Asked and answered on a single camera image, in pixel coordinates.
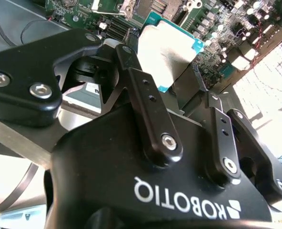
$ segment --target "red wire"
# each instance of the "red wire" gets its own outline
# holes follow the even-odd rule
[[[259,26],[259,28],[260,28],[260,30],[259,30],[259,40],[256,42],[256,46],[255,46],[255,53],[260,49],[260,44],[261,44],[261,40],[262,40],[262,23],[259,21],[259,23],[258,23],[258,26]],[[255,66],[255,57],[254,57],[254,59],[253,59],[253,61],[252,61],[252,68],[254,68],[254,66]]]

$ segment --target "black metal arm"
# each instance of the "black metal arm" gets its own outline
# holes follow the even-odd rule
[[[85,55],[87,76],[71,75]],[[58,75],[62,92],[81,80],[100,84],[101,116],[70,132],[60,127]],[[84,30],[0,52],[0,142],[47,169],[47,229],[272,226],[258,222],[271,222],[268,204],[282,210],[282,166],[251,125],[222,111],[192,67],[174,91],[188,118],[166,109],[132,48],[102,45]],[[238,145],[256,149],[255,186],[240,168],[240,135]]]

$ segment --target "metal strap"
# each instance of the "metal strap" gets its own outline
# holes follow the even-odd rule
[[[0,143],[20,156],[48,170],[51,154],[0,121]]]
[[[0,203],[0,212],[8,209],[12,204],[15,203],[16,200],[22,195],[22,193],[26,190],[28,185],[31,183],[34,178],[36,172],[38,170],[38,166],[31,163],[27,172],[21,179],[20,183],[16,186],[16,188],[11,192],[11,194]]]

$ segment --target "motherboard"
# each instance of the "motherboard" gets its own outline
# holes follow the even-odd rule
[[[154,13],[204,43],[192,63],[208,88],[252,68],[280,20],[274,0],[46,0],[46,11],[70,28],[119,41]]]

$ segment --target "robotiq logo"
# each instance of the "robotiq logo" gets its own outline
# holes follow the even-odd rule
[[[212,203],[207,199],[200,200],[198,197],[188,198],[182,192],[176,192],[174,196],[170,198],[168,188],[164,189],[164,198],[161,198],[160,187],[158,185],[155,185],[153,189],[149,183],[141,180],[139,177],[135,177],[135,180],[137,181],[134,187],[135,195],[137,199],[143,203],[150,203],[154,200],[155,204],[159,207],[171,210],[175,210],[176,208],[180,212],[192,212],[196,216],[207,217],[208,219],[227,219],[227,216],[229,216],[230,219],[240,218],[241,205],[237,200],[229,200],[230,206],[226,206],[227,214],[224,205]]]

